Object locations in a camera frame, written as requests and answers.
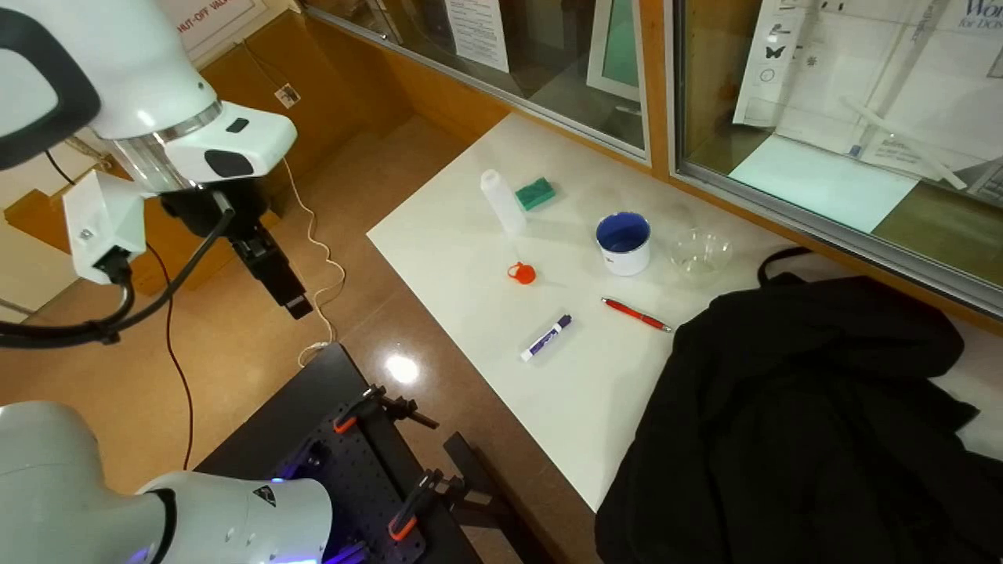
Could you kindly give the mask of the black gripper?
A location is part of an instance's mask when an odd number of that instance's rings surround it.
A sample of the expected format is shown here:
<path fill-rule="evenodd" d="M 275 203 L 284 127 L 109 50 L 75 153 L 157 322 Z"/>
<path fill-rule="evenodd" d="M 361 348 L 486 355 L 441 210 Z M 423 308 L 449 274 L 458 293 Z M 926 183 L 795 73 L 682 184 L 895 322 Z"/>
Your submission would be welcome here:
<path fill-rule="evenodd" d="M 300 279 L 288 266 L 288 257 L 262 226 L 266 201 L 255 179 L 167 190 L 159 208 L 196 239 L 226 239 L 245 270 L 292 321 L 313 310 Z"/>

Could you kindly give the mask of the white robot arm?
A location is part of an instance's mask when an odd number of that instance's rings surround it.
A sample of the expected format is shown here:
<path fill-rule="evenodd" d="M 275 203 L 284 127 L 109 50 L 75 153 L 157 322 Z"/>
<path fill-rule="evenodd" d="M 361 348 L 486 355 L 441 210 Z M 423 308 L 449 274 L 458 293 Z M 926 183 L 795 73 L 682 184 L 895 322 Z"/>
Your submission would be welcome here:
<path fill-rule="evenodd" d="M 230 242 L 288 315 L 311 310 L 256 201 L 299 128 L 224 99 L 157 0 L 0 0 L 0 55 L 3 166 L 81 128 L 125 166 L 66 190 L 81 279 L 133 286 L 145 203 L 157 198 L 206 246 Z M 75 411 L 0 407 L 0 564 L 322 564 L 330 534 L 331 498 L 313 480 L 179 469 L 119 496 Z"/>

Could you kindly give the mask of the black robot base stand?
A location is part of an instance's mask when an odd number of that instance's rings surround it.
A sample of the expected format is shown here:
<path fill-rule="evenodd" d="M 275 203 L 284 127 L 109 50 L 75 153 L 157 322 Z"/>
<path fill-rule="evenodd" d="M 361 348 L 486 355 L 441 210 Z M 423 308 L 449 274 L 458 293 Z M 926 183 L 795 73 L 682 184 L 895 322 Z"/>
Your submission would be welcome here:
<path fill-rule="evenodd" d="M 395 546 L 389 517 L 429 469 L 399 433 L 399 419 L 374 413 L 349 437 L 330 419 L 371 383 L 343 344 L 327 348 L 284 383 L 214 454 L 203 473 L 245 480 L 317 480 L 331 498 L 331 537 L 319 564 L 486 564 L 470 530 L 496 530 L 516 564 L 551 564 L 544 543 L 522 524 L 488 462 L 461 437 L 444 438 L 450 473 L 468 483 L 458 501 L 437 501 L 416 530 Z"/>

